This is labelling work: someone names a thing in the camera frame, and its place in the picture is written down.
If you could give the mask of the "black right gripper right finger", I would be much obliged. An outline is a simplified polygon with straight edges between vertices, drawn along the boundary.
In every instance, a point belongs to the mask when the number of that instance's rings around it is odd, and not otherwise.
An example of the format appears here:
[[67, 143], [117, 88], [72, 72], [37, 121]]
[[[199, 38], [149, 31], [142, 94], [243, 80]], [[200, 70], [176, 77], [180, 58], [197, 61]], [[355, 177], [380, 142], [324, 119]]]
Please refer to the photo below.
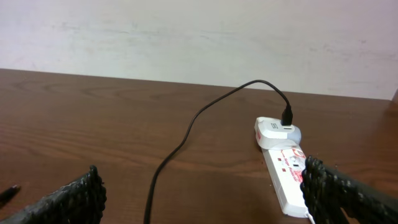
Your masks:
[[308, 156], [300, 189], [315, 223], [397, 223], [397, 199]]

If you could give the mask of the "white power strip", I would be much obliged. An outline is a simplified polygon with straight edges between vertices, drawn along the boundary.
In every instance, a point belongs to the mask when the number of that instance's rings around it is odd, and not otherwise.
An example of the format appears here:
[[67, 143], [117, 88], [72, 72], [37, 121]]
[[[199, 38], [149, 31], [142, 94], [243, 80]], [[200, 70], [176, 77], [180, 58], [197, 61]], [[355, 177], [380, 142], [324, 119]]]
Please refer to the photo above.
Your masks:
[[282, 213], [290, 217], [307, 218], [300, 184], [306, 156], [299, 146], [283, 150], [262, 150]]

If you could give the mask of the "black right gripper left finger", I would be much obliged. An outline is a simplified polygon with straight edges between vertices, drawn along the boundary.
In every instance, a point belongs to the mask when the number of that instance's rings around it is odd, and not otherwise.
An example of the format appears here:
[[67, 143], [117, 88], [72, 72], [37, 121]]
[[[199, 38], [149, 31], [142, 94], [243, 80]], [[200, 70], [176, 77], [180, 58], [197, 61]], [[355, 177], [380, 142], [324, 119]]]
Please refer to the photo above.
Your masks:
[[97, 167], [58, 190], [42, 197], [1, 224], [99, 224], [107, 201]]

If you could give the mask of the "white usb wall charger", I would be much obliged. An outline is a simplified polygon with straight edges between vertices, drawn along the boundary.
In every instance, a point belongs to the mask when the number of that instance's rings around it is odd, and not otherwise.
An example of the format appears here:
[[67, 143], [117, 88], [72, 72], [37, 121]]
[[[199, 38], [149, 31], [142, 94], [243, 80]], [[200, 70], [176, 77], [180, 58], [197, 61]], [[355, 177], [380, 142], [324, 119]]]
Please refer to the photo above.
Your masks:
[[301, 130], [293, 124], [283, 126], [279, 119], [258, 117], [254, 130], [256, 141], [261, 149], [279, 151], [300, 148]]

